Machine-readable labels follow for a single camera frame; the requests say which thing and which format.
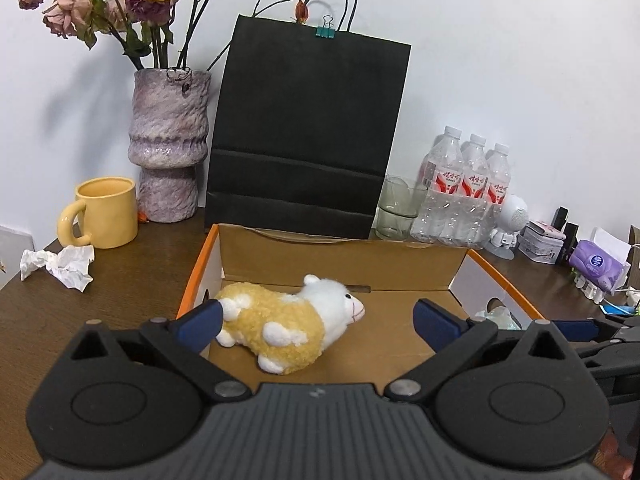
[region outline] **black paper bag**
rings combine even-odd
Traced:
[[[369,237],[410,49],[239,16],[213,131],[206,227]]]

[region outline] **purple vase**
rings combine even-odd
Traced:
[[[195,165],[207,156],[208,72],[136,72],[129,160],[142,167],[138,207],[153,222],[179,222],[198,206]]]

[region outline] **sheep ear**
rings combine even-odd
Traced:
[[[312,283],[315,282],[319,282],[320,278],[318,278],[317,276],[314,276],[312,274],[308,274],[305,276],[305,279],[303,280],[305,285],[311,285]]]

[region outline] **bottle label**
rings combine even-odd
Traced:
[[[486,192],[487,200],[494,204],[502,204],[504,196],[507,193],[507,184],[500,184],[499,182],[489,182],[489,189]]]
[[[472,196],[473,198],[482,198],[484,196],[484,188],[488,177],[475,173],[473,171],[465,172],[458,188],[458,194],[462,196]]]
[[[458,190],[461,178],[462,172],[437,166],[433,173],[431,189],[453,195]]]

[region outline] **binder clip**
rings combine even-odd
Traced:
[[[316,38],[329,38],[332,40],[335,37],[335,29],[332,28],[334,24],[334,17],[326,15],[324,17],[324,23],[322,27],[316,29]]]

